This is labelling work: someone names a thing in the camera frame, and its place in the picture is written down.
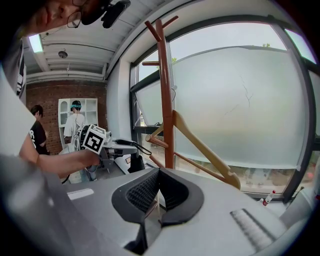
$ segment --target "brick wall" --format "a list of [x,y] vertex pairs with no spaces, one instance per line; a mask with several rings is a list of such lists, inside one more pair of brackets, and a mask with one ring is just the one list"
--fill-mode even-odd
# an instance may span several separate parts
[[26,87],[26,107],[30,110],[34,105],[43,107],[41,124],[49,131],[46,148],[51,155],[57,155],[61,150],[58,126],[58,100],[69,98],[98,99],[99,126],[107,129],[107,90],[106,85],[99,82],[52,81],[28,84]]

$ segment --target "white wall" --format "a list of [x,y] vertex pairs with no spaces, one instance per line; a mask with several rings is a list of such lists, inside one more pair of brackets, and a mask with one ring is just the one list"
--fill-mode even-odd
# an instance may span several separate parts
[[112,137],[131,140],[130,63],[120,60],[111,72],[106,88],[106,113]]
[[106,88],[106,119],[108,129],[113,137],[120,137],[118,121],[118,84],[119,84],[120,63],[118,62],[110,74]]

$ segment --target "white box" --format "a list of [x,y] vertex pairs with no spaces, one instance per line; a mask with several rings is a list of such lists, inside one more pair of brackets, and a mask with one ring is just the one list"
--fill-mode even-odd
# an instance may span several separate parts
[[82,146],[96,154],[100,154],[106,138],[106,130],[91,124],[86,132]]

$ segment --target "black t-shirt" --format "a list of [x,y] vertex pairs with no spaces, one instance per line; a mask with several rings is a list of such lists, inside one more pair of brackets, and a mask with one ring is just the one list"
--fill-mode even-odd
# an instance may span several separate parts
[[45,130],[39,121],[35,121],[35,123],[31,127],[31,130],[29,131],[29,134],[34,148],[39,153],[39,155],[49,155],[46,144],[44,144],[44,146],[40,146],[40,144],[44,143],[47,138]]

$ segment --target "window frame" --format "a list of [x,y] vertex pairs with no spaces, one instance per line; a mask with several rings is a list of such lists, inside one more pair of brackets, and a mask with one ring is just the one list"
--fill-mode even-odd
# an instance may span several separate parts
[[[309,76],[309,70],[316,73],[320,76],[320,69],[318,64],[314,64],[310,60],[302,57],[300,52],[298,51],[297,47],[295,46],[292,39],[286,33],[285,29],[289,29],[293,32],[297,32],[296,29],[281,20],[275,19],[273,16],[258,16],[258,15],[231,15],[231,16],[223,16],[223,17],[216,17],[207,20],[203,20],[168,35],[165,37],[166,46],[167,46],[167,59],[171,60],[171,51],[170,51],[170,42],[182,37],[186,34],[192,33],[196,30],[200,30],[206,27],[211,27],[215,25],[222,25],[228,23],[241,23],[241,22],[248,22],[248,23],[263,23],[270,25],[274,31],[277,33],[279,38],[282,40],[284,46],[290,51],[290,54],[293,56],[295,64],[297,68],[301,70],[299,76],[301,81],[304,81],[305,91],[304,91],[304,98],[308,103],[308,121],[306,128],[306,134],[304,137],[304,145],[302,147],[300,159],[298,165],[300,166],[299,170],[295,169],[293,175],[291,176],[289,182],[286,184],[284,191],[281,194],[276,195],[276,200],[282,200],[284,203],[289,202],[292,197],[294,197],[297,193],[296,190],[301,183],[305,172],[307,171],[307,167],[309,161],[311,159],[311,155],[313,151],[317,151],[320,149],[320,137],[316,136],[316,102],[315,102],[315,95],[313,90],[313,85],[311,83],[311,79]],[[138,102],[135,99],[135,93],[152,83],[160,80],[160,72],[155,71],[154,73],[150,74],[146,78],[139,81],[139,64],[147,58],[149,55],[154,53],[157,50],[157,44],[150,47],[146,52],[144,52],[136,61],[131,63],[131,76],[134,79],[130,79],[130,120],[131,120],[131,134],[132,140],[141,143],[141,134],[152,134],[158,126],[140,126],[138,118],[140,117],[140,109],[138,106]],[[173,71],[172,71],[172,62],[168,61],[169,67],[169,74],[170,79],[172,81],[171,85],[173,86]],[[156,167],[155,164],[148,161],[147,163],[151,167]],[[267,194],[265,193],[250,193],[244,192],[248,196],[260,199],[265,198]]]

